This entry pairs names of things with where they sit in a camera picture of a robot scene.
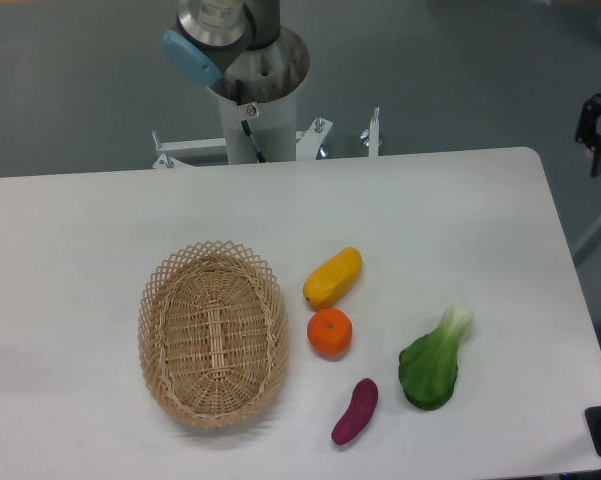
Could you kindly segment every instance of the basket rim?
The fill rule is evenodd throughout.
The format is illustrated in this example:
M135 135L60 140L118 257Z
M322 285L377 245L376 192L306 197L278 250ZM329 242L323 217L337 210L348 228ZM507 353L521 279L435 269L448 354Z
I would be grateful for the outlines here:
M191 255L192 252L200 253L200 255ZM192 406L183 402L176 394L167 362L165 324L166 315L171 306L170 300L181 291L180 288L187 279L198 273L211 271L213 270L211 267L217 265L220 265L221 270L228 274L246 279L258 297L266 330L266 373L260 381L257 393L240 407L230 412L202 413L196 412ZM152 341L146 343L141 338L143 324L155 323L156 316L158 319L157 327L155 327L157 335ZM154 399L167 413L185 423L203 428L237 423L264 407L275 395L286 375L289 347L287 321L284 299L277 278L273 275L267 262L255 255L251 249L233 242L205 242L189 245L162 262L151 276L151 281L143 293L138 339L143 376L147 387ZM272 334L274 327L279 330L276 338ZM145 349L148 347L148 350L153 351L154 355L147 355L147 352L143 351L143 345ZM156 361L158 364L157 376L150 376L147 370L151 366L155 367ZM170 403L169 408L166 408L160 398Z

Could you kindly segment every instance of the black clamp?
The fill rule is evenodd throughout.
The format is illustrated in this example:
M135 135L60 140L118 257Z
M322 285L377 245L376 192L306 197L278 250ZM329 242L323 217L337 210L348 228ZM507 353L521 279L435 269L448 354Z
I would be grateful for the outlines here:
M598 133L597 123L601 117L601 93L597 93L582 105L575 140L584 143L593 155L591 164L591 176L597 177L601 174L601 134Z

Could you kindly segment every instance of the woven basket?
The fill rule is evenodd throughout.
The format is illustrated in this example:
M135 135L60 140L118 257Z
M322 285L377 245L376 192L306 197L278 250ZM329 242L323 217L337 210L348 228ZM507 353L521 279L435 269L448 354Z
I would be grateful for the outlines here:
M285 376L282 295L267 263L242 245L207 242L171 255L147 284L139 322L147 387L183 423L238 423Z

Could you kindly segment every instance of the bolt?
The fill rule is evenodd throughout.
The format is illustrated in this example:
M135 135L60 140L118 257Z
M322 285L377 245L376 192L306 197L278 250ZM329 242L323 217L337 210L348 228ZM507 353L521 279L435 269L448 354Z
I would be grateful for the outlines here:
M324 125L325 125L324 118L322 118L322 117L316 118L314 125L316 126L316 133L322 132L322 127L324 127Z
M153 137L153 143L156 146L156 152L159 152L160 150L162 150L162 143L160 142L160 139L158 138L158 132L156 132L154 130L153 132L151 132L151 136Z

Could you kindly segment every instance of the robotic arm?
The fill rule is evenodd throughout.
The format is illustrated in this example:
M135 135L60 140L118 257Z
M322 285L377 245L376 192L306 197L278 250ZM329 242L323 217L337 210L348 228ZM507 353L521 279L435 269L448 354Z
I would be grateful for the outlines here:
M162 47L184 78L217 97L229 163L295 159L292 94L309 54L280 25L279 0L180 0Z
M180 74L210 86L247 49L266 48L279 35L279 0L181 0L162 46Z

